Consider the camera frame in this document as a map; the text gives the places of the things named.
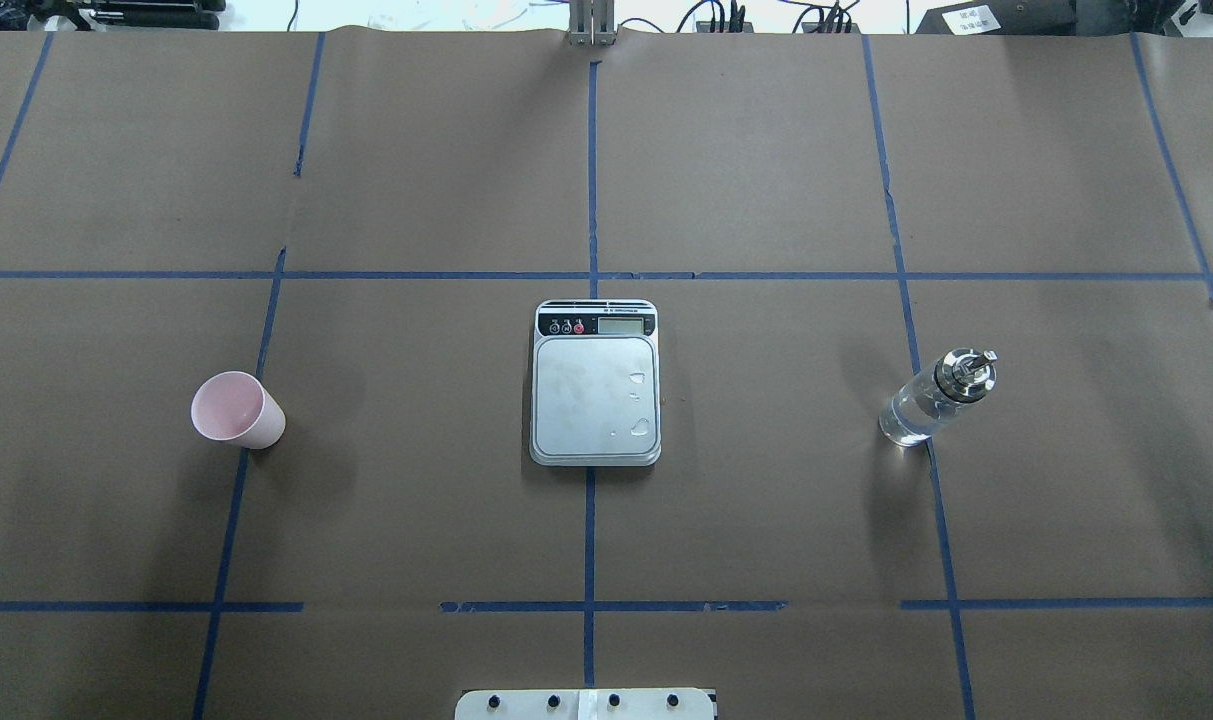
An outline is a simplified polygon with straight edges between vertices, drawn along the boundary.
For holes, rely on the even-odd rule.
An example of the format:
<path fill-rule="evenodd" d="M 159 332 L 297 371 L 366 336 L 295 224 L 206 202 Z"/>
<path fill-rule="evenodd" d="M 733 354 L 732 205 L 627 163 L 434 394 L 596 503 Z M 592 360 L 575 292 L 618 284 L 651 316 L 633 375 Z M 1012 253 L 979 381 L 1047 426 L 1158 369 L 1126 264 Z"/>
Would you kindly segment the clear glass sauce bottle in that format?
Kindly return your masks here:
<path fill-rule="evenodd" d="M 987 398 L 996 385 L 993 350 L 953 348 L 889 398 L 877 425 L 889 441 L 915 447 Z"/>

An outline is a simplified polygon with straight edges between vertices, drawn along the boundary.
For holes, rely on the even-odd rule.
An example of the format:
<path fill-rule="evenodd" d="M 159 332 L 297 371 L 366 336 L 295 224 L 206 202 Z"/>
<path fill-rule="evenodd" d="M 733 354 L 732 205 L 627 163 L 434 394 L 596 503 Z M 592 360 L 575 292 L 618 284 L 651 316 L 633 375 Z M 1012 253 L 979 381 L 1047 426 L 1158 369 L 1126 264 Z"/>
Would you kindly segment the pink paper cup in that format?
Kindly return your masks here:
<path fill-rule="evenodd" d="M 210 441 L 263 450 L 280 441 L 287 421 L 254 375 L 222 372 L 197 389 L 190 401 L 190 424 Z"/>

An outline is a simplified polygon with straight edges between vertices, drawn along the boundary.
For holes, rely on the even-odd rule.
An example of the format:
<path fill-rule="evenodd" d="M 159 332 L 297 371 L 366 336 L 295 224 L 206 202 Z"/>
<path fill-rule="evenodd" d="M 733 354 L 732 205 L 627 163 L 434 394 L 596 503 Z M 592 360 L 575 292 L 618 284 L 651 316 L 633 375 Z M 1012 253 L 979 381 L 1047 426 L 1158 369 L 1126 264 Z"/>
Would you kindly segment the silver digital kitchen scale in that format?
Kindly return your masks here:
<path fill-rule="evenodd" d="M 662 452 L 657 307 L 547 299 L 533 315 L 529 455 L 549 468 L 647 468 Z"/>

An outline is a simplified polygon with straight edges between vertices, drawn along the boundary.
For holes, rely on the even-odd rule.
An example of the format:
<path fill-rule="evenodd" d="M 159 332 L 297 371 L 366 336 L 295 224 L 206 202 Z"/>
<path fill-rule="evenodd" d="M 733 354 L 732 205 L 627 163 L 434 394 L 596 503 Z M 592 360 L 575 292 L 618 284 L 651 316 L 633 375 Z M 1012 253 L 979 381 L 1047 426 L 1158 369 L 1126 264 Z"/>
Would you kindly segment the aluminium frame post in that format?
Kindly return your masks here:
<path fill-rule="evenodd" d="M 573 47 L 606 47 L 617 40 L 614 0 L 569 0 L 568 44 Z"/>

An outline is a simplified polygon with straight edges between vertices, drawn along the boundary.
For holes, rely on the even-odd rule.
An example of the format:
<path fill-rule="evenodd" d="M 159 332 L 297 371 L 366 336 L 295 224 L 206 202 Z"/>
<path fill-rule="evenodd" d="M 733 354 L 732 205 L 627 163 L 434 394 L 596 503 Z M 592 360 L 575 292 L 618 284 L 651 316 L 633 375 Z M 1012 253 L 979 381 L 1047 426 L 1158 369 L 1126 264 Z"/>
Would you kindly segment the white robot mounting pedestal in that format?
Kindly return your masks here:
<path fill-rule="evenodd" d="M 714 691 L 694 687 L 486 688 L 459 698 L 455 719 L 717 719 Z"/>

